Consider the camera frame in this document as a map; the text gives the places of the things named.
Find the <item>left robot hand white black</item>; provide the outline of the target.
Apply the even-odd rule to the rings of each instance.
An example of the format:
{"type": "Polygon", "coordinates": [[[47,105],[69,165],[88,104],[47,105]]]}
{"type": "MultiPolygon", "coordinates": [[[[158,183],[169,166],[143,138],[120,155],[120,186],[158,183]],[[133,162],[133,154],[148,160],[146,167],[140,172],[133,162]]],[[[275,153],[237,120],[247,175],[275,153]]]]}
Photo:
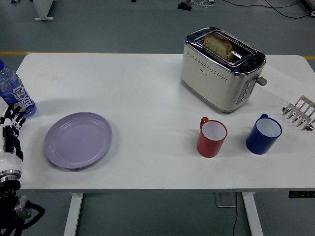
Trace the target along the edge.
{"type": "Polygon", "coordinates": [[[20,129],[25,123],[20,106],[11,103],[0,117],[0,171],[20,170],[24,160],[19,140],[20,129]]]}

